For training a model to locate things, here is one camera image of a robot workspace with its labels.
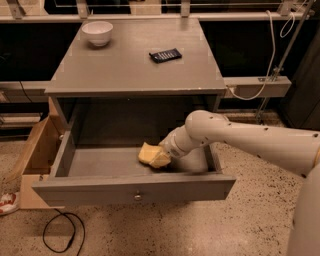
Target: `sponge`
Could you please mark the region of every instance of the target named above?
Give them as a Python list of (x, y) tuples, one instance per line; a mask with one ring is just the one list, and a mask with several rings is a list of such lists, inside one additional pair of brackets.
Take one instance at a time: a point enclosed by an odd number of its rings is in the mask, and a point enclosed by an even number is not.
[(168, 165), (171, 162), (171, 157), (167, 154), (161, 146), (151, 146), (146, 142), (139, 153), (139, 161), (144, 164), (149, 164), (153, 168), (161, 168)]

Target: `bowl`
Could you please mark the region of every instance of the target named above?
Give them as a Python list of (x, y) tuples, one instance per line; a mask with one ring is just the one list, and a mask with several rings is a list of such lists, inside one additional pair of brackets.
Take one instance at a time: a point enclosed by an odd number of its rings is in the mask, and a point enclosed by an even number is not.
[(94, 21), (82, 26), (82, 32), (95, 46), (104, 46), (111, 39), (113, 25), (107, 21)]

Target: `black remote control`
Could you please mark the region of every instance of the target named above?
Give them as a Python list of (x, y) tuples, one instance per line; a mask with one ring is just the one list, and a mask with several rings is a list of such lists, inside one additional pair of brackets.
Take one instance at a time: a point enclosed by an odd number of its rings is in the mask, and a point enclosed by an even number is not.
[(176, 48), (153, 54), (149, 53), (149, 55), (155, 63), (162, 63), (182, 57), (181, 53)]

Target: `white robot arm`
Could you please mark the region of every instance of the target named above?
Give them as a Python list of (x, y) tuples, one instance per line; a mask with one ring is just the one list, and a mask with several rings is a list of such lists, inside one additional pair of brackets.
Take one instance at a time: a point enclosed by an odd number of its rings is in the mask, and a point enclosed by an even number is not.
[(203, 110), (192, 112), (185, 125), (160, 145), (171, 157), (180, 158), (214, 142), (227, 143), (302, 176), (320, 160), (320, 132), (234, 123)]
[(160, 142), (171, 157), (214, 142), (227, 143), (295, 174), (307, 177), (290, 234), (288, 256), (320, 252), (320, 132), (230, 122), (207, 111), (192, 112), (184, 126)]

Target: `cardboard box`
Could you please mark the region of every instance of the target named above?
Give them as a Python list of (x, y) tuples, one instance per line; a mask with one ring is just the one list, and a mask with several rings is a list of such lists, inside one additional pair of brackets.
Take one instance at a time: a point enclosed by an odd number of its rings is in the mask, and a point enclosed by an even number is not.
[(59, 137), (62, 132), (64, 131), (59, 116), (50, 109), (49, 116), (33, 126), (16, 165), (5, 177), (5, 182), (10, 182), (22, 175), (21, 209), (50, 208), (32, 189), (32, 183), (48, 178), (61, 143)]

